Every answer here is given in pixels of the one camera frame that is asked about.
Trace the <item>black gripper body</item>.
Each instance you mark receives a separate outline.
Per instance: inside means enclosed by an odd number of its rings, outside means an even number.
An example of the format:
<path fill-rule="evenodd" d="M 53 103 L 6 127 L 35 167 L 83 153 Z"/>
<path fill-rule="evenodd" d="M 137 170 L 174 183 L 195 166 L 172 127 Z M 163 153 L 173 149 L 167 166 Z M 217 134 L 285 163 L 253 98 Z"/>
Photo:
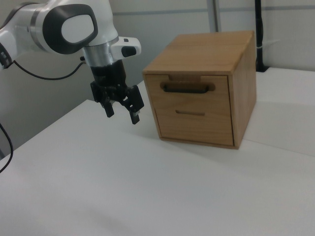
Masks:
<path fill-rule="evenodd" d="M 126 98 L 126 72 L 122 60 L 103 67 L 91 67 L 94 81 L 91 89 L 95 102 L 101 102 L 106 97 L 120 101 Z"/>

